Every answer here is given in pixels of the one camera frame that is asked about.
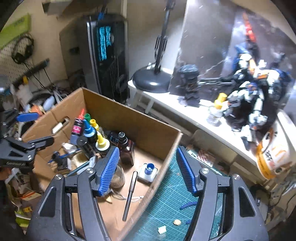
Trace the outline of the black pen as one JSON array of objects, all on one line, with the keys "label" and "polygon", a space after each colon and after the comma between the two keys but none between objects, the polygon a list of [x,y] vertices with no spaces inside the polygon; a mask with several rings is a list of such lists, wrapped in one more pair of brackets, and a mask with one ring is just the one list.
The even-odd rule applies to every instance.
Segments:
[{"label": "black pen", "polygon": [[127,196],[127,199],[126,199],[126,204],[125,204],[125,209],[124,209],[124,212],[123,212],[122,221],[127,220],[128,211],[130,209],[130,204],[132,202],[132,195],[133,195],[135,185],[136,185],[136,182],[137,182],[137,177],[138,177],[138,172],[134,171],[133,174],[132,174],[132,179],[131,179],[130,186],[129,186],[128,196]]}]

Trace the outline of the blue capped square bottle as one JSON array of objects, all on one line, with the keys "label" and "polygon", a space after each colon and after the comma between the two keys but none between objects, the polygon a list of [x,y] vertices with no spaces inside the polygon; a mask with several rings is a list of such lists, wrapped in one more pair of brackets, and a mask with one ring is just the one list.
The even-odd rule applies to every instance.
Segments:
[{"label": "blue capped square bottle", "polygon": [[158,168],[153,163],[144,163],[137,169],[137,172],[138,181],[151,184],[158,173]]}]

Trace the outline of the amber square glass bottle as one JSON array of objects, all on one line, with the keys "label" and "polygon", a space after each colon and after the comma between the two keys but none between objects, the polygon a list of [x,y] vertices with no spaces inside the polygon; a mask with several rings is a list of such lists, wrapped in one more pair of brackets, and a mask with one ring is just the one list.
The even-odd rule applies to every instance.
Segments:
[{"label": "amber square glass bottle", "polygon": [[124,165],[133,166],[134,165],[134,142],[127,138],[124,132],[119,132],[118,134],[118,144],[117,147],[120,151],[120,159]]}]

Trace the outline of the yellow nozzle black bottle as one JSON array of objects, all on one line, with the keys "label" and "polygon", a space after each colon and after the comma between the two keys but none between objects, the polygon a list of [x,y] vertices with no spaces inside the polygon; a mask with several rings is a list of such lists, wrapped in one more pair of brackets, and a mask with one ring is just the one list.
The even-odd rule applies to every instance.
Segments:
[{"label": "yellow nozzle black bottle", "polygon": [[95,143],[96,150],[102,155],[107,155],[109,149],[110,149],[110,141],[103,137],[103,135],[100,132],[97,132],[97,141]]}]

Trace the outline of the black blue lying can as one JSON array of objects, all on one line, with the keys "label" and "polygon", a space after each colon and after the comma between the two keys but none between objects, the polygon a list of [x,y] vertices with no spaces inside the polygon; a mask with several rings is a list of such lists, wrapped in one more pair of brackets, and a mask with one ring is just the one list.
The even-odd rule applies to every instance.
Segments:
[{"label": "black blue lying can", "polygon": [[119,142],[119,137],[118,137],[118,134],[119,132],[118,131],[106,131],[106,136],[107,136],[107,139],[112,143],[114,144],[115,146],[118,145],[118,142]]}]

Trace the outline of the blue nozzle black bottle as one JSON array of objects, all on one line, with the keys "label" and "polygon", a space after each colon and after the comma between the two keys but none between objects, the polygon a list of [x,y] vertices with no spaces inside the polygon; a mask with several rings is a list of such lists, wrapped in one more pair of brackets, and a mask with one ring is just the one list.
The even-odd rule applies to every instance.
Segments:
[{"label": "blue nozzle black bottle", "polygon": [[86,119],[84,119],[83,122],[83,136],[85,136],[88,139],[88,142],[90,142],[90,144],[95,144],[97,141],[97,131],[93,126],[90,125],[90,123]]}]

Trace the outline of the red nozzle pink bottle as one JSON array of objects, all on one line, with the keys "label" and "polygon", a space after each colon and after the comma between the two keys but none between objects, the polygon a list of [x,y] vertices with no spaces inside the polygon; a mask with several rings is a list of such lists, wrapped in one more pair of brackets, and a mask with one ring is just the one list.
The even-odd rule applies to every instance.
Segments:
[{"label": "red nozzle pink bottle", "polygon": [[71,130],[71,135],[70,135],[70,144],[72,145],[77,145],[77,140],[81,136],[81,133],[83,132],[84,112],[85,112],[85,109],[82,109],[79,116],[74,120],[72,130]]}]

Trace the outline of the yellow cap clear bottle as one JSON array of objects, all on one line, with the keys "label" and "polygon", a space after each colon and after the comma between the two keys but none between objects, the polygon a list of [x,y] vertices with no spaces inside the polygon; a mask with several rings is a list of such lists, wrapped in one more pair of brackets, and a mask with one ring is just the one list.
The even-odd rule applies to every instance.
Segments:
[{"label": "yellow cap clear bottle", "polygon": [[103,128],[100,127],[100,126],[98,125],[98,123],[96,122],[95,119],[91,119],[89,122],[90,122],[90,124],[93,126],[93,128],[95,128],[95,130],[96,130],[97,132],[101,133],[101,135],[102,135],[103,137],[105,137],[105,134],[104,134]]}]

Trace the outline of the brown cardboard box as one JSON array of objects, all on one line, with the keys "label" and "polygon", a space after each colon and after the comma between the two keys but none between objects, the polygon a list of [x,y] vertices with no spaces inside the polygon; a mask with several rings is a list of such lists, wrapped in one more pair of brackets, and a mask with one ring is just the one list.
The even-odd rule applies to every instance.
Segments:
[{"label": "brown cardboard box", "polygon": [[[65,177],[49,163],[54,152],[70,140],[75,118],[81,110],[89,113],[100,127],[106,131],[124,132],[134,146],[134,165],[124,165],[120,159],[117,169],[124,169],[127,191],[134,171],[144,163],[153,163],[158,173],[150,185],[137,183],[136,195],[143,199],[133,203],[126,221],[122,221],[125,203],[115,200],[109,204],[102,197],[95,196],[95,166],[85,169],[81,174]],[[44,194],[40,199],[27,229],[29,240],[125,240],[140,219],[158,190],[174,155],[181,132],[161,121],[115,102],[85,88],[79,88],[41,116],[22,136],[29,142],[38,138],[52,136],[53,145],[39,151],[34,161],[33,172]],[[86,140],[85,151],[99,154],[95,144]]]}]

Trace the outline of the dark green pen tool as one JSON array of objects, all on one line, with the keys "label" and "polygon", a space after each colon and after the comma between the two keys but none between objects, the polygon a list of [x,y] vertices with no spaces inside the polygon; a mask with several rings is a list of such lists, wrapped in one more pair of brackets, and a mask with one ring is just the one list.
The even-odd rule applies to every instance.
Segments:
[{"label": "dark green pen tool", "polygon": [[84,164],[82,164],[81,166],[77,167],[76,169],[74,169],[73,171],[71,171],[70,173],[66,174],[65,177],[71,177],[76,175],[77,173],[81,173],[82,171],[84,171],[86,168],[88,168],[90,161],[85,162]]}]

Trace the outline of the green cap bottle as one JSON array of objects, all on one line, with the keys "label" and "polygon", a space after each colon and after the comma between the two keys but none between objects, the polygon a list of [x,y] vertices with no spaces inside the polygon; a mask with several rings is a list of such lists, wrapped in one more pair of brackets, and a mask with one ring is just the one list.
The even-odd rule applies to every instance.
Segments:
[{"label": "green cap bottle", "polygon": [[86,119],[86,121],[90,122],[91,120],[91,116],[89,113],[84,114],[84,118]]}]

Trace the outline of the green cutting mat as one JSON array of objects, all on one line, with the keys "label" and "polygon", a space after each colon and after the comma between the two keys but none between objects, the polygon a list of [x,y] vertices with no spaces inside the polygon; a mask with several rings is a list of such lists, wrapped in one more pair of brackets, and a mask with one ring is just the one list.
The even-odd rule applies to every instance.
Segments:
[{"label": "green cutting mat", "polygon": [[125,240],[183,240],[195,206],[180,207],[197,200],[187,191],[173,156],[156,194]]}]

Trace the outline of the white shelf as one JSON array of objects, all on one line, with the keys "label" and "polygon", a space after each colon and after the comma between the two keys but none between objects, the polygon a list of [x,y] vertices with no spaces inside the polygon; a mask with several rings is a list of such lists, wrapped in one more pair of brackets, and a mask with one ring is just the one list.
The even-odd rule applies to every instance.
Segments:
[{"label": "white shelf", "polygon": [[295,165],[286,134],[276,133],[278,105],[275,84],[268,82],[271,74],[253,77],[248,69],[240,69],[225,78],[202,80],[197,66],[189,64],[182,66],[178,75],[186,99],[197,97],[203,86],[234,87],[230,94],[220,92],[212,105],[203,108],[200,118],[212,126],[225,120],[230,130],[240,134],[247,151],[256,145],[257,166],[264,178],[272,179]]}]

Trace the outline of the yellow capped glass bottle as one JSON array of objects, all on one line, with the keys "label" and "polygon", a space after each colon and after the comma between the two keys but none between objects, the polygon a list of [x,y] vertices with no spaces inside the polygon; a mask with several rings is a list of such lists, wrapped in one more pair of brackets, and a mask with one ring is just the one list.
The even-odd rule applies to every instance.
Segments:
[{"label": "yellow capped glass bottle", "polygon": [[207,121],[213,126],[217,126],[220,123],[220,119],[223,116],[223,102],[227,99],[227,95],[223,92],[219,93],[217,99],[214,101],[214,105],[208,108]]}]

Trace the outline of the black headphones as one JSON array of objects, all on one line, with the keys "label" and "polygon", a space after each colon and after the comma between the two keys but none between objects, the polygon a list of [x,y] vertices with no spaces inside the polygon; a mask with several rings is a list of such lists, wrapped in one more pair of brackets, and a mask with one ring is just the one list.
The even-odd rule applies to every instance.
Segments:
[{"label": "black headphones", "polygon": [[11,53],[11,58],[16,64],[23,64],[29,59],[34,50],[34,39],[31,35],[22,35],[17,39]]}]

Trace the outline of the black desk lamp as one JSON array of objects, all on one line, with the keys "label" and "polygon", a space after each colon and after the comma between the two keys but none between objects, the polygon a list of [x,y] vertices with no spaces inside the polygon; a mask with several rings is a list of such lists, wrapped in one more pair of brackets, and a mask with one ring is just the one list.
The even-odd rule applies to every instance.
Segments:
[{"label": "black desk lamp", "polygon": [[154,56],[156,58],[154,67],[148,69],[148,66],[137,70],[132,76],[132,81],[136,89],[150,93],[166,93],[171,81],[171,74],[166,73],[161,68],[161,60],[166,50],[168,37],[166,31],[170,12],[174,8],[176,1],[166,1],[165,19],[162,27],[162,33],[158,36],[154,46]]}]

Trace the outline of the dark robot model figure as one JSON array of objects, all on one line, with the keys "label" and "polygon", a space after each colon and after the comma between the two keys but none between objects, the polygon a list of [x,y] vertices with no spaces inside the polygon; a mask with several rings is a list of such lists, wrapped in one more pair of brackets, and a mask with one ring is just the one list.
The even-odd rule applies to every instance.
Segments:
[{"label": "dark robot model figure", "polygon": [[259,46],[248,15],[242,14],[245,41],[235,45],[233,72],[226,77],[234,83],[227,96],[228,107],[223,116],[232,131],[239,132],[246,150],[264,135],[275,121],[278,104],[292,82],[291,76],[280,70],[284,52],[274,54],[267,64],[260,59]]}]

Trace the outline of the corgi print paper bucket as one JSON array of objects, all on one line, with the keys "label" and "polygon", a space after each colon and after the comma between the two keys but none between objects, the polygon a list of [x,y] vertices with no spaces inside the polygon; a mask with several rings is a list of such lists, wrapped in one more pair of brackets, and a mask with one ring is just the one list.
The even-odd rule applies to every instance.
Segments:
[{"label": "corgi print paper bucket", "polygon": [[257,168],[266,180],[279,176],[295,165],[292,148],[278,121],[264,135],[256,148]]}]

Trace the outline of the black computer tower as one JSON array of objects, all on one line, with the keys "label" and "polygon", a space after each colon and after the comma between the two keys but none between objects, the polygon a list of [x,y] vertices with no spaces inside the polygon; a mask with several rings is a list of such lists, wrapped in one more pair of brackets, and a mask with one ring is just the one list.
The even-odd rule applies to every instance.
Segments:
[{"label": "black computer tower", "polygon": [[127,82],[127,20],[119,14],[83,16],[77,38],[86,88],[124,103]]}]

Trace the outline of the blue handled pliers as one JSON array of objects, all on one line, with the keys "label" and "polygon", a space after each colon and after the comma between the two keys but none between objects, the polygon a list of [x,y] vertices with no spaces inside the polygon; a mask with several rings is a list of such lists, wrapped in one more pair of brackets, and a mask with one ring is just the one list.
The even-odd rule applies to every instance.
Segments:
[{"label": "blue handled pliers", "polygon": [[197,204],[197,201],[191,201],[180,207],[180,213],[182,214],[186,225],[191,223]]}]

